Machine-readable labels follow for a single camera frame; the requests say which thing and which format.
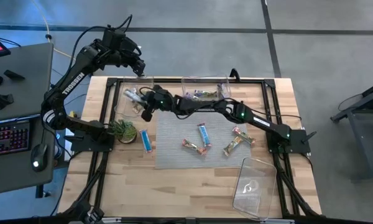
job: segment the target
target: wooden table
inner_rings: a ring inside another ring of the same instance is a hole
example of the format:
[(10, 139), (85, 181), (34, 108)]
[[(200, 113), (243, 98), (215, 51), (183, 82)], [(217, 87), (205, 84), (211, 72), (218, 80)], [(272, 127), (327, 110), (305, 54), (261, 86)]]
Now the wooden table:
[[(103, 103), (107, 77), (92, 77), (88, 89), (82, 119), (98, 120)], [(298, 108), (289, 78), (276, 78), (276, 90), (281, 114), (298, 115)], [(159, 83), (173, 95), (182, 94), (180, 83)], [(232, 97), (243, 100), (246, 105), (264, 112), (262, 90), (255, 84), (231, 84)], [(105, 123), (109, 120), (113, 90), (109, 97)], [(301, 128), (298, 118), (283, 118), (283, 123), (293, 129)], [(137, 129), (147, 128), (150, 141), (155, 149), (155, 115), (146, 123), (141, 118), (132, 120)], [(273, 164), (267, 152), (264, 131), (247, 125), (249, 135), (257, 139), (252, 148), (252, 157)], [(86, 185), (92, 153), (82, 152), (71, 162), (63, 188), (58, 212), (66, 210)], [(308, 161), (299, 154), (291, 154), (290, 162), (296, 188), (310, 204), (312, 209), (321, 213), (315, 181)], [(239, 168), (211, 169), (155, 169), (155, 152), (143, 153), (139, 138), (130, 145), (119, 144), (109, 155), (104, 180), (101, 209), (107, 217), (206, 217), (241, 218), (232, 208), (234, 187)], [(95, 188), (90, 204), (94, 204)], [(286, 190), (288, 209), (292, 212), (290, 194)], [(279, 197), (275, 189), (269, 216), (281, 217)]]

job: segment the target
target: white cable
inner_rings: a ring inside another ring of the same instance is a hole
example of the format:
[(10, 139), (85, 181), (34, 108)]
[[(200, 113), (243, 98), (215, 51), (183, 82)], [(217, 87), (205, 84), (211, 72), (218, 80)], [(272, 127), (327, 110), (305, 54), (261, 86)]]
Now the white cable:
[[(42, 11), (42, 10), (40, 9), (40, 7), (37, 5), (37, 3), (35, 2), (35, 0), (31, 0), (31, 1), (32, 1), (32, 3), (35, 5), (36, 9), (39, 10), (40, 15), (43, 17), (43, 20), (44, 20), (44, 23), (45, 23), (45, 27), (46, 27), (46, 29), (47, 29), (47, 34), (50, 35), (50, 28), (49, 28), (49, 26), (48, 26), (48, 22), (47, 22), (47, 20), (45, 19), (45, 16), (44, 16), (43, 11)], [(62, 52), (62, 51), (56, 49), (55, 47), (54, 47), (54, 51), (56, 51), (57, 53), (60, 53), (60, 54), (62, 54), (62, 55), (64, 55), (64, 56), (66, 56), (66, 57), (68, 57), (68, 58), (71, 58), (70, 55), (68, 55), (68, 54), (66, 54), (66, 53), (64, 53), (64, 52)]]

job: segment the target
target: small potted plant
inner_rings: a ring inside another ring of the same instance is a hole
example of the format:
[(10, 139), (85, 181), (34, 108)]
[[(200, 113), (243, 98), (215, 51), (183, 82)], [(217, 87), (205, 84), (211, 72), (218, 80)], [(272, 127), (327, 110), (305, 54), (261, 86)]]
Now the small potted plant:
[(130, 144), (137, 139), (137, 129), (132, 125), (131, 121), (113, 121), (109, 125), (114, 137), (121, 143)]

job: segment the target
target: concrete floor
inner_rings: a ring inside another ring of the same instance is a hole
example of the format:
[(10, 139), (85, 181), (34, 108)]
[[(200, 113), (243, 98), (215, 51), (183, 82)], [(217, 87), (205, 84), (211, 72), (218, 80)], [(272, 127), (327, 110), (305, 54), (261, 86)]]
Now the concrete floor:
[[(235, 67), (244, 77), (274, 77), (267, 34), (259, 33), (259, 29), (265, 29), (260, 0), (37, 2), (51, 26), (70, 30), (74, 28), (71, 26), (115, 26), (130, 13), (134, 15), (131, 27), (231, 29), (231, 33), (165, 29), (129, 32), (128, 36), (142, 46), (149, 75), (225, 75)], [(310, 145), (323, 214), (373, 222), (373, 180), (361, 184), (350, 181), (364, 166), (349, 123), (333, 124), (329, 120), (337, 113), (339, 102), (373, 85), (373, 35), (359, 33), (373, 30), (373, 0), (267, 0), (267, 4), (273, 29), (357, 30), (354, 35), (275, 34), (274, 43), (280, 74), (292, 79), (303, 125), (309, 132), (318, 132)], [(21, 45), (42, 43), (45, 32), (33, 30), (42, 23), (29, 1), (0, 0), (0, 37)], [(24, 29), (32, 30), (3, 30), (11, 29), (6, 26), (9, 24), (31, 26)], [(56, 48), (68, 54), (79, 34), (52, 32)], [(79, 48), (101, 36), (101, 32), (86, 34)], [(55, 54), (54, 69), (65, 73), (68, 63), (68, 58)], [(132, 71), (108, 67), (96, 75), (132, 75)], [(58, 79), (52, 73), (52, 82)], [(78, 86), (69, 99), (86, 93), (87, 88)], [(67, 110), (80, 113), (83, 105), (84, 98), (80, 98)], [(0, 212), (0, 219), (48, 215), (58, 200), (65, 173), (56, 170), (53, 182), (46, 185), (54, 192), (50, 198), (35, 199), (32, 188), (0, 194), (0, 211), (6, 208), (6, 213)]]

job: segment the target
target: clear plastic bin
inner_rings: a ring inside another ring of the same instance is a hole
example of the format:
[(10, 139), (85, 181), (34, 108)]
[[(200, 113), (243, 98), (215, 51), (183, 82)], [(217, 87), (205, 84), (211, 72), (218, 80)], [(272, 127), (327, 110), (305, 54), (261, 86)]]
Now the clear plastic bin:
[(197, 100), (220, 100), (231, 97), (231, 87), (227, 76), (183, 77), (182, 93), (185, 98)]
[(276, 168), (272, 164), (245, 158), (237, 180), (233, 208), (246, 218), (268, 219), (275, 180)]
[(134, 102), (128, 98), (125, 94), (125, 90), (134, 90), (139, 94), (139, 89), (141, 87), (154, 87), (154, 78), (145, 77), (145, 78), (123, 78), (121, 87), (119, 90), (119, 99), (117, 100), (117, 105), (114, 107), (116, 113), (121, 114), (124, 118), (135, 118), (141, 115), (143, 109), (139, 112), (136, 112), (134, 109)]

